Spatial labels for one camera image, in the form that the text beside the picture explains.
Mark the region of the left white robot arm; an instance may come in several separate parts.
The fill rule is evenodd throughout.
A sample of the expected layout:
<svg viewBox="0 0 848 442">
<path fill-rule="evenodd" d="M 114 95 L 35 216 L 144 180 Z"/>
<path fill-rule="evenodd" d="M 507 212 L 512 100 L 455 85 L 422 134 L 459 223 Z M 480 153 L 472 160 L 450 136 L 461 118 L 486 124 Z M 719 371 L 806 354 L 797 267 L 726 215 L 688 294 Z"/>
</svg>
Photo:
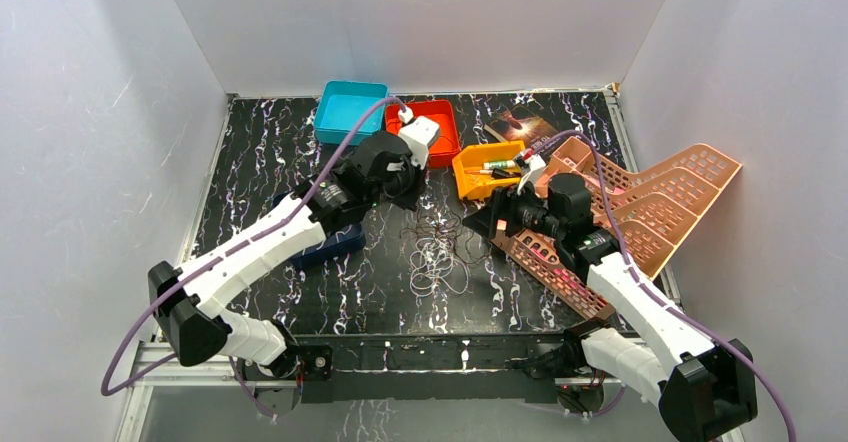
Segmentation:
<svg viewBox="0 0 848 442">
<path fill-rule="evenodd" d="M 348 156 L 335 156 L 316 177 L 284 196 L 264 217 L 218 248 L 180 267 L 161 262 L 148 272 L 158 302 L 154 317 L 174 359 L 184 367 L 216 355 L 251 361 L 286 378 L 303 350 L 286 327 L 229 310 L 254 282 L 306 249 L 358 223 L 390 202 L 413 210 L 424 191 L 429 149 L 438 130 L 414 125 L 378 131 Z"/>
</svg>

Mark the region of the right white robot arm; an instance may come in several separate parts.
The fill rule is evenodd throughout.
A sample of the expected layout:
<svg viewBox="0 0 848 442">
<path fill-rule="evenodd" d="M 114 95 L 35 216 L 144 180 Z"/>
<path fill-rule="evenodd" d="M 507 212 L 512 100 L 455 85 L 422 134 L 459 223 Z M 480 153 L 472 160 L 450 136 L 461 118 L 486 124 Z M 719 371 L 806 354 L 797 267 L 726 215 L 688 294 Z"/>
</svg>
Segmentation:
<svg viewBox="0 0 848 442">
<path fill-rule="evenodd" d="M 751 353 L 684 322 L 675 306 L 634 264 L 622 235 L 595 224 L 584 179 L 558 174 L 546 199 L 519 185 L 499 187 L 462 223 L 493 238 L 523 230 L 551 239 L 558 261 L 605 298 L 641 336 L 634 344 L 604 320 L 567 330 L 565 367 L 619 378 L 657 407 L 679 441 L 711 441 L 758 415 Z"/>
</svg>

